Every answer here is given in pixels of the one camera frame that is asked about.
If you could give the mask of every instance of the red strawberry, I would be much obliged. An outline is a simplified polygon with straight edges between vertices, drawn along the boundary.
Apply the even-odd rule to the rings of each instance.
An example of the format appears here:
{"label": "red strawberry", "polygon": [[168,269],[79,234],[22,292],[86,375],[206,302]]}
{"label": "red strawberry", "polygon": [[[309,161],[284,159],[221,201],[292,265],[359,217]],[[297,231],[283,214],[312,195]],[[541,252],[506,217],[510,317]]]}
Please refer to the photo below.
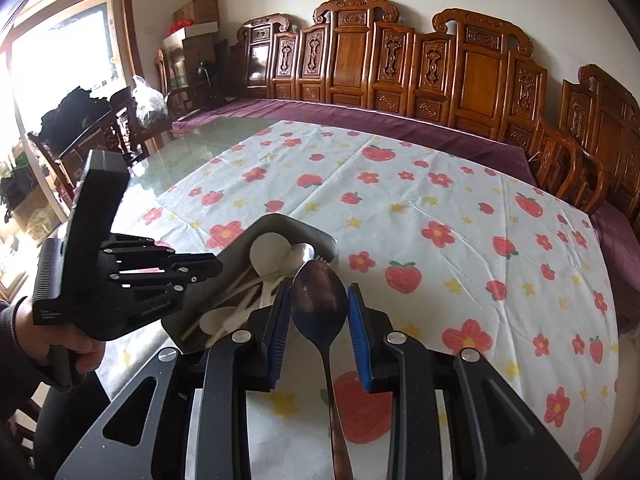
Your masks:
{"label": "red strawberry", "polygon": [[593,362],[599,365],[602,362],[602,354],[604,352],[604,348],[602,347],[602,341],[598,336],[589,338],[589,353],[591,354],[591,359]]}
{"label": "red strawberry", "polygon": [[224,194],[221,191],[210,191],[202,197],[202,205],[214,205],[216,202],[222,200]]}
{"label": "red strawberry", "polygon": [[486,284],[486,290],[488,290],[494,301],[501,301],[507,297],[507,287],[503,282],[499,282],[498,280],[493,280]]}
{"label": "red strawberry", "polygon": [[542,216],[542,208],[535,198],[527,198],[522,193],[516,195],[516,202],[527,213],[535,218]]}
{"label": "red strawberry", "polygon": [[413,292],[422,281],[422,273],[414,267],[413,262],[408,264],[399,264],[398,262],[389,262],[391,267],[385,270],[386,282],[391,288],[403,294]]}
{"label": "red strawberry", "polygon": [[357,193],[350,192],[350,193],[345,193],[340,200],[345,204],[353,205],[353,204],[357,204],[362,199],[358,196]]}
{"label": "red strawberry", "polygon": [[379,148],[377,146],[367,146],[362,150],[362,154],[369,160],[374,162],[383,162],[384,160],[391,160],[396,156],[394,150],[385,148]]}
{"label": "red strawberry", "polygon": [[507,260],[512,256],[518,256],[516,246],[510,240],[501,236],[494,236],[494,249],[499,256],[504,256]]}
{"label": "red strawberry", "polygon": [[267,211],[269,213],[275,213],[276,211],[280,211],[282,206],[284,206],[284,202],[282,200],[269,200],[265,205]]}
{"label": "red strawberry", "polygon": [[322,177],[307,173],[300,176],[296,184],[300,187],[320,186],[320,184],[322,184]]}
{"label": "red strawberry", "polygon": [[480,206],[480,211],[482,211],[485,215],[494,214],[494,208],[488,205],[486,202],[478,202]]}
{"label": "red strawberry", "polygon": [[548,280],[554,280],[556,278],[556,272],[551,270],[551,267],[547,264],[540,265],[540,272],[542,272],[542,275]]}
{"label": "red strawberry", "polygon": [[600,450],[602,442],[602,430],[591,428],[582,437],[578,452],[574,455],[574,460],[578,463],[578,473],[586,473],[593,464]]}

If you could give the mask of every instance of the spoon handle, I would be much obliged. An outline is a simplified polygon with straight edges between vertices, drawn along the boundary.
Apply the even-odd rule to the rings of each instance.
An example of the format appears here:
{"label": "spoon handle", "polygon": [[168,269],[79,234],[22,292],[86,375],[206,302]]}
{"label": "spoon handle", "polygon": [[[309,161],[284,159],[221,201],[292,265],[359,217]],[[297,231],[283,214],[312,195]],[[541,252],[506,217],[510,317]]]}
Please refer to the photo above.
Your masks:
{"label": "spoon handle", "polygon": [[335,480],[353,480],[351,470],[351,460],[347,443],[344,440],[340,415],[335,405],[334,383],[331,380],[331,369],[329,368],[329,352],[322,352],[322,366],[324,367],[324,377],[326,380],[326,392],[329,400],[329,424],[331,426],[331,456],[334,461]]}

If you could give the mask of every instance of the table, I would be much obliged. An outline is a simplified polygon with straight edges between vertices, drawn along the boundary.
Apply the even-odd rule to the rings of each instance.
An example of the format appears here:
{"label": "table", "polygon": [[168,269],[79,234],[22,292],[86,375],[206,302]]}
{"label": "table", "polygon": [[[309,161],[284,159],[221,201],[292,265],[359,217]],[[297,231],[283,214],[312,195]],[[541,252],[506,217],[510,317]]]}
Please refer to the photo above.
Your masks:
{"label": "table", "polygon": [[[428,348],[483,352],[584,478],[594,477],[615,405],[618,334],[587,215],[468,160],[293,121],[231,147],[144,205],[128,232],[183,252],[217,253],[276,211],[331,234],[334,267],[344,283],[360,284],[367,306]],[[289,334],[276,390],[248,396],[252,471],[330,478],[320,357],[294,327]],[[151,325],[117,342],[119,374],[163,337]],[[389,398],[363,394],[354,370],[344,328],[332,371],[354,474],[382,479]],[[101,372],[107,385],[109,373]]]}

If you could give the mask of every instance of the yellow star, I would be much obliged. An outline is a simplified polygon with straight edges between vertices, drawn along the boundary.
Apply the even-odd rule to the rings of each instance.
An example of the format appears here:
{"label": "yellow star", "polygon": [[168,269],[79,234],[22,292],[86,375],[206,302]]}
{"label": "yellow star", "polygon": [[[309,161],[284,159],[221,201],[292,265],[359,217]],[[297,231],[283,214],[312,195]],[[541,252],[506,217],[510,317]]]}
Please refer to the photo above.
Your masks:
{"label": "yellow star", "polygon": [[273,404],[273,413],[283,418],[291,418],[300,413],[300,408],[296,406],[296,396],[294,394],[278,394],[271,392],[269,398]]}
{"label": "yellow star", "polygon": [[120,362],[125,366],[129,366],[129,363],[131,362],[131,354],[125,349],[122,349],[122,353],[120,354]]}
{"label": "yellow star", "polygon": [[450,294],[462,294],[462,285],[457,278],[453,278],[448,282],[444,282],[444,286],[449,289]]}
{"label": "yellow star", "polygon": [[309,211],[313,212],[313,211],[318,211],[319,207],[320,207],[320,204],[318,202],[307,202],[302,209],[304,209],[307,212]]}
{"label": "yellow star", "polygon": [[389,204],[389,211],[391,213],[404,213],[406,206],[404,204]]}
{"label": "yellow star", "polygon": [[522,284],[522,290],[524,290],[525,296],[533,296],[535,294],[533,285],[531,285],[531,283],[524,282]]}
{"label": "yellow star", "polygon": [[422,333],[422,331],[412,323],[408,323],[405,326],[401,327],[400,332],[404,332],[405,334],[408,334],[415,339],[420,339],[420,334]]}
{"label": "yellow star", "polygon": [[362,220],[360,220],[359,218],[354,218],[353,216],[347,218],[347,227],[355,227],[356,229],[358,229],[361,225]]}
{"label": "yellow star", "polygon": [[509,359],[507,361],[507,365],[504,367],[504,374],[507,376],[507,379],[511,382],[515,381],[520,377],[520,367],[518,363],[513,359]]}

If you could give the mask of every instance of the cardboard box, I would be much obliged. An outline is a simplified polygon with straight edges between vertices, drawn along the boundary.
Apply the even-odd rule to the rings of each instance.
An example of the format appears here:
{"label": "cardboard box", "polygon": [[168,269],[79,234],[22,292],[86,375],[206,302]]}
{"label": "cardboard box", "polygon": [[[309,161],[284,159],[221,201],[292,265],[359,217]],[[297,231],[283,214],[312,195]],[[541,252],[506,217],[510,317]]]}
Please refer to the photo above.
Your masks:
{"label": "cardboard box", "polygon": [[220,22],[218,0],[191,0],[174,12],[174,22],[193,20],[196,25],[208,22]]}
{"label": "cardboard box", "polygon": [[218,23],[202,23],[177,30],[162,41],[162,49],[169,60],[171,89],[202,81],[198,67],[202,60],[215,62]]}

